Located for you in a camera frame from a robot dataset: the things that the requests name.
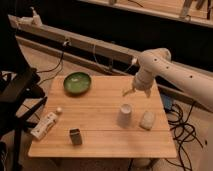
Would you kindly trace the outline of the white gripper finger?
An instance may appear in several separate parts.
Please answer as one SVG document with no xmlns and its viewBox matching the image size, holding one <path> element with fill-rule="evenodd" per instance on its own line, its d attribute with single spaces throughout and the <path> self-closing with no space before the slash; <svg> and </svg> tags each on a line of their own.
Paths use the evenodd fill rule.
<svg viewBox="0 0 213 171">
<path fill-rule="evenodd" d="M 151 89 L 145 90 L 146 97 L 149 98 L 151 96 Z"/>
<path fill-rule="evenodd" d="M 134 88 L 130 88 L 130 89 L 128 89 L 128 90 L 123 90 L 122 96 L 125 97 L 126 95 L 131 94 L 131 93 L 134 93 L 134 92 L 135 92 L 135 89 L 134 89 Z"/>
</svg>

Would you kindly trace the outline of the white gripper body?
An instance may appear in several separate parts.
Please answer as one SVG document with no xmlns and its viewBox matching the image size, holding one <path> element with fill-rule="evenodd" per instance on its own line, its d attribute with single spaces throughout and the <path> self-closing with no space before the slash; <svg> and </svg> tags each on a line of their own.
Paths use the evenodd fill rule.
<svg viewBox="0 0 213 171">
<path fill-rule="evenodd" d="M 132 86 L 139 91 L 148 91 L 152 88 L 154 77 L 150 73 L 137 72 L 133 78 Z"/>
</svg>

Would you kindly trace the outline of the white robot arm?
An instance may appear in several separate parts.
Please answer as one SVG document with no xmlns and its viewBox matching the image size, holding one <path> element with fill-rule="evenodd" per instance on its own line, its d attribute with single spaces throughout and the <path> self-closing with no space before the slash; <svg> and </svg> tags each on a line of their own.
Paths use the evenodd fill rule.
<svg viewBox="0 0 213 171">
<path fill-rule="evenodd" d="M 172 63 L 167 48 L 140 52 L 137 61 L 140 68 L 123 95 L 139 90 L 150 96 L 154 79 L 160 76 L 213 112 L 213 77 Z"/>
</svg>

